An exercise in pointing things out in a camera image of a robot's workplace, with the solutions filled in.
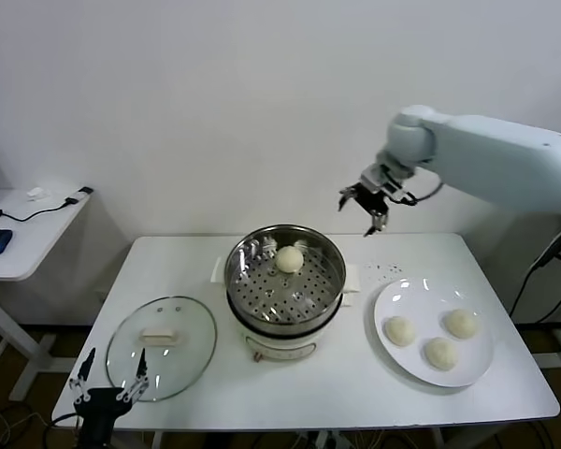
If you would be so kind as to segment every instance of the small side table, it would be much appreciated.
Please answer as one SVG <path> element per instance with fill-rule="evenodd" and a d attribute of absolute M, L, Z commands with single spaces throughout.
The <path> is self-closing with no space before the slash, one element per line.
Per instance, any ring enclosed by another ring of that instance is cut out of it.
<path fill-rule="evenodd" d="M 24 191 L 0 190 L 0 209 L 16 217 L 25 217 L 36 210 L 60 206 L 71 192 L 42 201 L 28 201 Z M 14 236 L 5 251 L 0 254 L 0 282 L 16 282 L 31 276 L 51 248 L 63 235 L 88 198 L 62 210 L 40 214 L 26 223 L 18 223 L 7 217 L 0 218 L 0 228 L 12 229 Z M 27 366 L 15 383 L 10 400 L 23 400 L 40 372 L 70 372 L 75 358 L 52 357 L 49 353 L 55 335 L 45 335 L 36 342 L 0 307 L 0 355 L 10 343 L 29 359 Z"/>

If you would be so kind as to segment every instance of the white wall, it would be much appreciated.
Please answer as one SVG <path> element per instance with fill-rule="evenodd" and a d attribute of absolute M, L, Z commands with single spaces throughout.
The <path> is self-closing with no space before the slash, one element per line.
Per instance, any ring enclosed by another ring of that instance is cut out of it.
<path fill-rule="evenodd" d="M 0 286 L 7 307 L 91 321 L 139 235 L 361 232 L 337 191 L 418 103 L 561 131 L 561 0 L 2 1 L 0 185 L 98 191 L 47 268 Z M 390 230 L 460 232 L 484 258 L 512 219 L 445 189 L 393 208 Z"/>

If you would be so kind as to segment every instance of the robotic arm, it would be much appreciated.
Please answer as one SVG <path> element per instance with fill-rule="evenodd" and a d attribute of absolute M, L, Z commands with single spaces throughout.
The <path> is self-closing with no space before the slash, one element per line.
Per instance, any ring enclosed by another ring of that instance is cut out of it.
<path fill-rule="evenodd" d="M 447 185 L 500 206 L 561 213 L 561 134 L 477 115 L 402 109 L 387 143 L 360 181 L 341 191 L 339 210 L 353 198 L 372 217 L 366 236 L 388 221 L 386 201 L 415 206 L 403 182 L 423 167 Z"/>

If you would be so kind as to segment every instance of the steamed bun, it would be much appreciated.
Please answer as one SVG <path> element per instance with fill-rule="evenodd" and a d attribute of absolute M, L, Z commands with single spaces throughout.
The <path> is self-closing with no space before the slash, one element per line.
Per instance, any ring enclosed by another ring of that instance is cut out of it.
<path fill-rule="evenodd" d="M 277 268 L 283 273 L 295 273 L 303 267 L 303 254 L 295 246 L 280 248 L 276 257 Z"/>
<path fill-rule="evenodd" d="M 409 346 L 415 340 L 413 323 L 402 316 L 393 316 L 384 324 L 384 333 L 397 346 Z"/>
<path fill-rule="evenodd" d="M 455 345 L 442 337 L 432 339 L 424 346 L 424 353 L 428 362 L 441 371 L 448 371 L 455 368 L 459 356 Z"/>
<path fill-rule="evenodd" d="M 478 333 L 478 318 L 464 309 L 457 309 L 445 317 L 445 327 L 458 339 L 471 339 Z"/>

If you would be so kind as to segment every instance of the white table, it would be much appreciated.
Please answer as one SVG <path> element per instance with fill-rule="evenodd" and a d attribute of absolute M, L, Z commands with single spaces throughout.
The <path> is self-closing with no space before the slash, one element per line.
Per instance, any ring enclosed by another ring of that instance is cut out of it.
<path fill-rule="evenodd" d="M 43 209 L 60 206 L 74 192 L 53 193 L 40 201 L 28 201 L 20 190 L 0 190 L 0 209 L 18 218 Z M 16 282 L 31 276 L 50 249 L 86 204 L 87 198 L 62 210 L 40 214 L 26 223 L 0 217 L 0 228 L 12 229 L 13 238 L 0 254 L 0 281 Z M 70 372 L 75 359 L 52 357 L 48 350 L 55 336 L 46 335 L 37 343 L 8 314 L 0 308 L 0 355 L 10 343 L 29 359 L 9 399 L 23 400 L 39 372 Z"/>
<path fill-rule="evenodd" d="M 95 347 L 88 387 L 108 386 L 105 355 L 119 323 L 150 300 L 185 295 L 203 301 L 215 316 L 219 336 L 214 357 L 191 388 L 162 402 L 137 403 L 119 418 L 118 430 L 440 427 L 559 413 L 551 388 L 459 236 L 331 238 L 345 260 L 358 265 L 362 290 L 353 306 L 341 308 L 311 357 L 286 363 L 252 361 L 223 286 L 209 281 L 217 257 L 227 254 L 239 237 L 145 237 L 127 256 L 74 372 Z M 381 348 L 370 326 L 373 298 L 392 279 L 407 276 L 451 280 L 473 298 L 470 307 L 490 326 L 496 341 L 494 363 L 471 387 L 441 388 L 419 381 Z M 52 416 L 72 412 L 73 398 L 65 388 Z M 63 425 L 74 426 L 74 420 Z M 461 441 L 453 447 L 467 447 Z"/>

